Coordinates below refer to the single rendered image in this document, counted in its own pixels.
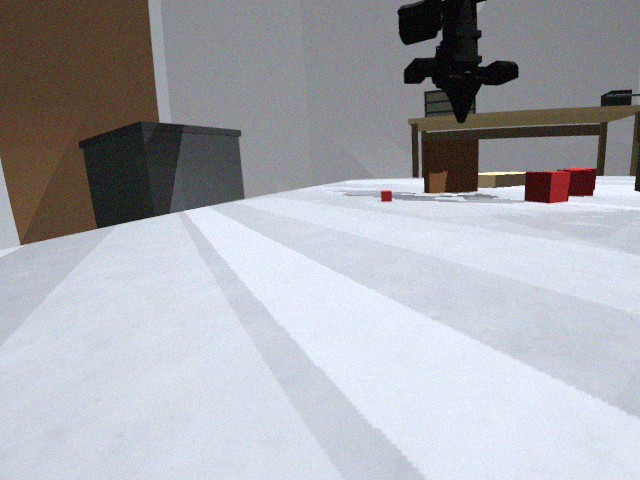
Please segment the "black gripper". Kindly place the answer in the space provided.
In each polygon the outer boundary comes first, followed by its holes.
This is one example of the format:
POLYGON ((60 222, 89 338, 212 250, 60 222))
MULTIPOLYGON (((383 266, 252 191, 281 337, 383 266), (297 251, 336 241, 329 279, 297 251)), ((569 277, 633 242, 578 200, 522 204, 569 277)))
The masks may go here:
POLYGON ((415 58, 404 70, 405 84, 421 84, 425 77, 438 77, 436 88, 449 98, 457 123, 464 123, 481 85, 502 85, 518 78, 515 61, 492 62, 478 67, 477 40, 481 31, 471 23, 455 24, 442 32, 443 65, 436 58, 415 58), (466 72, 467 71, 467 72, 466 72))

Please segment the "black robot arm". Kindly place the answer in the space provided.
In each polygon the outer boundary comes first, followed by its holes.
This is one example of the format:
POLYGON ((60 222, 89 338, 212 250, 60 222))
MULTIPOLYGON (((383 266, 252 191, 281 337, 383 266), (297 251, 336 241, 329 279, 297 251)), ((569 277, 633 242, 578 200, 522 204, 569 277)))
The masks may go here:
POLYGON ((477 4, 487 0, 422 0, 406 4, 397 11, 399 35, 405 45, 437 38, 455 24, 477 26, 477 4))

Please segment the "pale yellow square block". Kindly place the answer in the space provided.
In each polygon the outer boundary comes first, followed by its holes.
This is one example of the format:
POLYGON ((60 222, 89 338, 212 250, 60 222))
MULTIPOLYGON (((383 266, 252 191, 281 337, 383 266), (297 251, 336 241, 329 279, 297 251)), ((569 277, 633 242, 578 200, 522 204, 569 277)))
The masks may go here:
POLYGON ((525 186, 526 172, 498 172, 478 173, 477 187, 504 188, 511 186, 525 186))

